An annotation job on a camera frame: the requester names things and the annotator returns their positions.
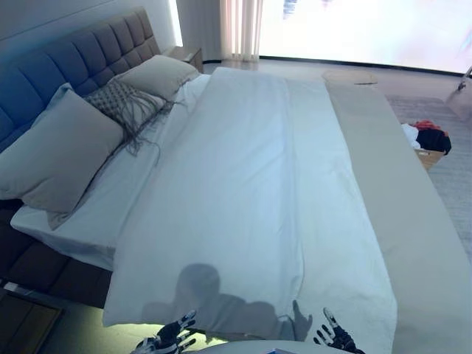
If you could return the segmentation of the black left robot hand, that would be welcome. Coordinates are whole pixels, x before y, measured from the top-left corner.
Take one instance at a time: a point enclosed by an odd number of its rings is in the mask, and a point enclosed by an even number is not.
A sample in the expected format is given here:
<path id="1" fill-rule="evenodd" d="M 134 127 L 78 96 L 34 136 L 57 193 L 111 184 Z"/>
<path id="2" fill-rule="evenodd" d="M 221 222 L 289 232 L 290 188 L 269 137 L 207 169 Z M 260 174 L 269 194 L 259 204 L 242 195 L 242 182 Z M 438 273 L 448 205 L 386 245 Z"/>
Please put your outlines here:
<path id="1" fill-rule="evenodd" d="M 196 311 L 191 310 L 180 319 L 166 324 L 155 336 L 146 337 L 137 344 L 132 353 L 182 353 L 196 343 L 194 330 Z"/>

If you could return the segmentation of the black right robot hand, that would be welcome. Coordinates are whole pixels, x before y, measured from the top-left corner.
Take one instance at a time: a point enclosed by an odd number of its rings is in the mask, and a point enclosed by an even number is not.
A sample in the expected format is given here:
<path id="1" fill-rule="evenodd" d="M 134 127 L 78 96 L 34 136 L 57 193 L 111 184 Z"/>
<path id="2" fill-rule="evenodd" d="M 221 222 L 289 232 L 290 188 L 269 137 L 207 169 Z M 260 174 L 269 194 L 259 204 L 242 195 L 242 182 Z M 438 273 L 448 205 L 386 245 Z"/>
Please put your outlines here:
<path id="1" fill-rule="evenodd" d="M 323 324 L 321 329 L 316 331 L 316 335 L 313 337 L 316 344 L 324 344 L 349 353 L 364 354 L 364 351 L 357 348 L 351 335 L 337 322 L 328 308 L 323 308 L 323 314 L 329 326 Z"/>

